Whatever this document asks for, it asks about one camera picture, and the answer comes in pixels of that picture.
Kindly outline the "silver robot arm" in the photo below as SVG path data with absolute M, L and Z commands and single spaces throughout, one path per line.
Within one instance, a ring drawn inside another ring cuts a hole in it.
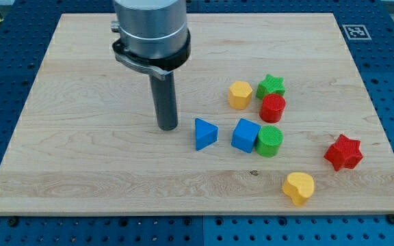
M 184 0 L 114 0 L 117 20 L 111 30 L 120 35 L 112 44 L 124 66 L 161 81 L 190 55 Z

